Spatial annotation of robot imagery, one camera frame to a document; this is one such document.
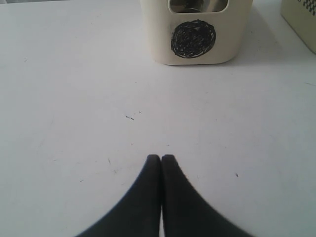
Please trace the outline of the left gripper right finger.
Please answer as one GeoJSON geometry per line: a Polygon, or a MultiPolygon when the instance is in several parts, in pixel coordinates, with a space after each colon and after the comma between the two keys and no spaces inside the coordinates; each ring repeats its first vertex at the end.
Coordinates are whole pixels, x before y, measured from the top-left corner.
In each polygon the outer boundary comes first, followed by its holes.
{"type": "Polygon", "coordinates": [[[249,237],[195,190],[175,156],[161,159],[162,215],[166,237],[249,237]]]}

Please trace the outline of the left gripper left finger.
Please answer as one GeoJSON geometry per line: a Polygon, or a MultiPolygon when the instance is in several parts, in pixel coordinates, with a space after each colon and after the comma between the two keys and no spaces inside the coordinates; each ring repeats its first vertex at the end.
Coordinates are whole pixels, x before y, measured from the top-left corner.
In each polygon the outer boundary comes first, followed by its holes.
{"type": "Polygon", "coordinates": [[[161,160],[148,155],[121,200],[79,237],[158,237],[161,215],[161,160]]]}

